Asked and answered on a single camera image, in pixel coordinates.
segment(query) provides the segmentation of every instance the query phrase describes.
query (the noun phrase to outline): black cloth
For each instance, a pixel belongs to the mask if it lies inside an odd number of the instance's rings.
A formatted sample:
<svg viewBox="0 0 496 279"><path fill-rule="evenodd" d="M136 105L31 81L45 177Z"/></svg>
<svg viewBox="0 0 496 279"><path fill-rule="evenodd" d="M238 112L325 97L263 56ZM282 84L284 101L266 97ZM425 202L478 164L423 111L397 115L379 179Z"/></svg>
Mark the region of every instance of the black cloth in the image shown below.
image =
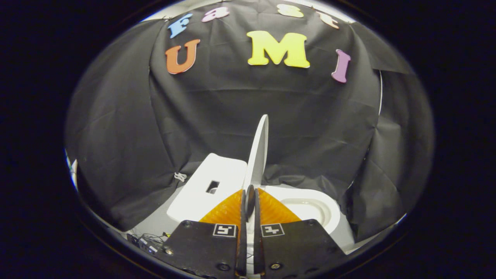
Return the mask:
<svg viewBox="0 0 496 279"><path fill-rule="evenodd" d="M303 18L283 16L280 3L293 4L244 0L197 8L173 39L167 27L186 13L142 22L96 58L75 91L66 144L88 182L81 193L97 214L128 230L172 194L174 172L190 176L209 153L247 161L263 114L269 116L263 183L331 196L357 241L412 208L434 138L413 71L362 25L335 18L335 29L298 4ZM230 14L201 22L220 6ZM246 33L256 30L277 41L289 32L307 36L310 68L250 66ZM184 44L194 39L201 41L193 66L169 74L164 52L180 45L181 63ZM336 49L351 56L346 83L331 77Z"/></svg>

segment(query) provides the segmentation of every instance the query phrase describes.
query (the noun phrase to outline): yellow letter m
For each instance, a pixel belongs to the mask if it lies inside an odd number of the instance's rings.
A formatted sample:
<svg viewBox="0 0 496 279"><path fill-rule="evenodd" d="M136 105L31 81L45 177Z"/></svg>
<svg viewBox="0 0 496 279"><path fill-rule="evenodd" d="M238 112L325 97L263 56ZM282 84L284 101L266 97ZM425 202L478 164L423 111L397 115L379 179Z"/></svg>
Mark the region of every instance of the yellow letter m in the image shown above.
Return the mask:
<svg viewBox="0 0 496 279"><path fill-rule="evenodd" d="M253 45L251 58L248 59L250 65L269 64L269 59L265 57L265 52L267 52L276 65L281 63L284 55L288 53L284 64L291 67L310 67L310 62L307 61L305 55L305 40L307 39L305 35L287 33L279 43L267 31L252 31L248 32L247 36L251 37Z"/></svg>

